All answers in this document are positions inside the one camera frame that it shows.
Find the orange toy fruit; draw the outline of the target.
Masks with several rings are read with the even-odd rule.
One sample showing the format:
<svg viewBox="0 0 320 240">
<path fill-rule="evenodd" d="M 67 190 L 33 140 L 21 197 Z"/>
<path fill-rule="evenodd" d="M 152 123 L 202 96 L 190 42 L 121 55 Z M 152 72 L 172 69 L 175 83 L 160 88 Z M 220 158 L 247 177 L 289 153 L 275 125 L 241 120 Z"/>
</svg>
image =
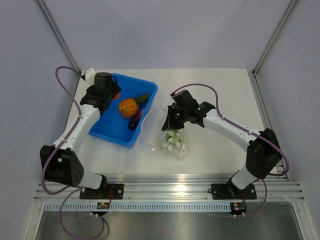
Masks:
<svg viewBox="0 0 320 240">
<path fill-rule="evenodd" d="M 118 94 L 113 98 L 113 100 L 117 100 L 119 97 L 120 97 L 120 93 L 118 93 Z"/>
</svg>

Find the green toy ball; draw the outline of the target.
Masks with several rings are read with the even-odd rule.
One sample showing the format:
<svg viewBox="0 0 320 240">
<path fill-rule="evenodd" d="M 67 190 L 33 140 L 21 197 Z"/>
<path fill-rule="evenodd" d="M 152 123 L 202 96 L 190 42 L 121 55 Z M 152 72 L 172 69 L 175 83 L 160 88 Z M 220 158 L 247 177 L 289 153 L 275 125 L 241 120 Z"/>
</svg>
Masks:
<svg viewBox="0 0 320 240">
<path fill-rule="evenodd" d="M 165 134 L 166 146 L 169 150 L 182 146 L 184 135 L 180 130 L 169 130 Z"/>
</svg>

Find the toy pineapple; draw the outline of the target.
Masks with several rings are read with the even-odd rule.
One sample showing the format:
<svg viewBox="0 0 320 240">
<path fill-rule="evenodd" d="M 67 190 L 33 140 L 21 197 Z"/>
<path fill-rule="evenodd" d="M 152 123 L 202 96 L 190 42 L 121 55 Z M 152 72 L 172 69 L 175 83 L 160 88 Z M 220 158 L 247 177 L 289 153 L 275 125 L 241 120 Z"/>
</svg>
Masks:
<svg viewBox="0 0 320 240">
<path fill-rule="evenodd" d="M 136 97 L 128 97 L 118 104 L 118 110 L 122 117 L 128 119 L 138 113 L 140 105 L 147 103 L 149 100 L 149 93 L 143 93 Z"/>
</svg>

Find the clear zip top bag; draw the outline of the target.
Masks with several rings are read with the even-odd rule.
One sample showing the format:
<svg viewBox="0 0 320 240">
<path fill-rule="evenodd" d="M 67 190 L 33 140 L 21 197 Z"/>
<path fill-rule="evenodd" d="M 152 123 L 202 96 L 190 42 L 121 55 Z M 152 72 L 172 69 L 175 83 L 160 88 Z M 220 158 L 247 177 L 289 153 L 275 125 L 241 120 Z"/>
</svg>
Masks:
<svg viewBox="0 0 320 240">
<path fill-rule="evenodd" d="M 179 129 L 184 136 L 182 146 L 169 150 L 166 140 L 167 131 L 162 131 L 162 126 L 167 117 L 167 111 L 168 110 L 161 105 L 154 107 L 142 120 L 140 133 L 144 142 L 152 152 L 171 155 L 177 160 L 181 160 L 187 155 L 187 130 L 185 128 Z"/>
</svg>

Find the dark purple toy eggplant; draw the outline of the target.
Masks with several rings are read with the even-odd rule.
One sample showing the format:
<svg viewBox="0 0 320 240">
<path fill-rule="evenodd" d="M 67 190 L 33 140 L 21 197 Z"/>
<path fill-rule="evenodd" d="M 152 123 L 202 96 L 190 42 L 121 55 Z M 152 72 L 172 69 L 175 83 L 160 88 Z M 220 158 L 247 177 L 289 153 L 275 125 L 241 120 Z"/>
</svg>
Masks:
<svg viewBox="0 0 320 240">
<path fill-rule="evenodd" d="M 130 130 L 134 130 L 138 127 L 138 124 L 142 118 L 142 115 L 145 111 L 145 108 L 143 108 L 139 113 L 137 113 L 131 120 L 130 122 L 128 123 L 128 128 Z"/>
</svg>

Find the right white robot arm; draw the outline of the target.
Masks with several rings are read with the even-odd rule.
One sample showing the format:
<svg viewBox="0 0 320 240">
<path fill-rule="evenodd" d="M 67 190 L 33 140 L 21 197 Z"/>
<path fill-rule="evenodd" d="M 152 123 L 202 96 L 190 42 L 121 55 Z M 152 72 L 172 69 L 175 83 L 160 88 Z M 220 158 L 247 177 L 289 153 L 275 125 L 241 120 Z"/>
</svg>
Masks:
<svg viewBox="0 0 320 240">
<path fill-rule="evenodd" d="M 209 189 L 214 200 L 255 200 L 253 183 L 265 179 L 281 160 L 280 147 L 275 133 L 266 128 L 263 131 L 234 123 L 219 116 L 218 109 L 208 103 L 199 105 L 173 103 L 168 106 L 162 131 L 184 128 L 185 123 L 213 130 L 237 144 L 246 152 L 245 165 L 226 183 L 213 183 Z"/>
</svg>

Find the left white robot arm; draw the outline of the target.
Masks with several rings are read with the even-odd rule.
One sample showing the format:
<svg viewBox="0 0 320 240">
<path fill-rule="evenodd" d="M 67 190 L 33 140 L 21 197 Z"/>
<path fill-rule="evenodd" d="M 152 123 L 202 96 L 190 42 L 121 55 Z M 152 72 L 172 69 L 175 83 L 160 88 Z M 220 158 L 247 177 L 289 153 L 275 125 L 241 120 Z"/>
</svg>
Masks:
<svg viewBox="0 0 320 240">
<path fill-rule="evenodd" d="M 78 153 L 93 125 L 122 89 L 117 79 L 108 72 L 86 72 L 82 78 L 90 86 L 80 102 L 75 104 L 78 114 L 52 145 L 44 145 L 40 149 L 41 185 L 48 194 L 51 191 L 47 189 L 45 182 L 55 182 L 66 188 L 88 189 L 95 198 L 103 199 L 108 194 L 107 178 L 85 170 Z"/>
</svg>

